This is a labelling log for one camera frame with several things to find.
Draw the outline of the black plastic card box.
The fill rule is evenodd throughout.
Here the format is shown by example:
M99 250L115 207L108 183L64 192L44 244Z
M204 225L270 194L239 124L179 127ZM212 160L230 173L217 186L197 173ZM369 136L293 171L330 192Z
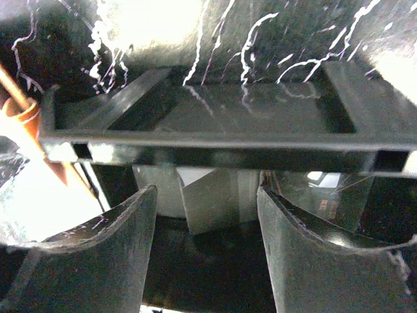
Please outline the black plastic card box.
M111 209L154 186L138 186L138 166L346 173L373 184L357 229L343 229L391 245L416 240L416 106L352 63L331 62L312 82L249 86L181 86L177 71L158 68L80 102L53 86L41 106L48 158L90 166ZM141 304L278 312L259 217L193 235L186 219L156 212Z

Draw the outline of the brown leather card holder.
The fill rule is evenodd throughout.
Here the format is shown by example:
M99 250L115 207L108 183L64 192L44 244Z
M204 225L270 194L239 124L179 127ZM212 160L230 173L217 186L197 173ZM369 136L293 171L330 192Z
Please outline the brown leather card holder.
M1 187L2 239L41 242L99 215L88 183L67 162L51 162L41 147L41 109L1 68L1 88L9 96L1 107L1 134L17 144L23 168Z

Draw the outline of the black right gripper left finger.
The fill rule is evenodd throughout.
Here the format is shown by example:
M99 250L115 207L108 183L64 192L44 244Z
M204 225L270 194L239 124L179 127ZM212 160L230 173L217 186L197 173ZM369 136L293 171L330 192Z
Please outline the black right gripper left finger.
M139 312L157 189L41 243L1 245L2 312Z

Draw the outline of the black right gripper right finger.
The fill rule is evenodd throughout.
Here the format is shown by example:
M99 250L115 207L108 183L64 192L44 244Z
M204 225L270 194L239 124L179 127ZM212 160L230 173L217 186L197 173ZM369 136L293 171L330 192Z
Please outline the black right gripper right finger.
M416 311L415 239L349 232L266 186L257 209L278 312Z

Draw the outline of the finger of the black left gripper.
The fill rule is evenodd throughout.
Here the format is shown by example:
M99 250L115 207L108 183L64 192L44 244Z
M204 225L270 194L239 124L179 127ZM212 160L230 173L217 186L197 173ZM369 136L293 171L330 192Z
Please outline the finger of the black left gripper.
M1 136L1 163L0 175L2 187L15 178L29 162L29 159L18 152L18 145L6 136Z

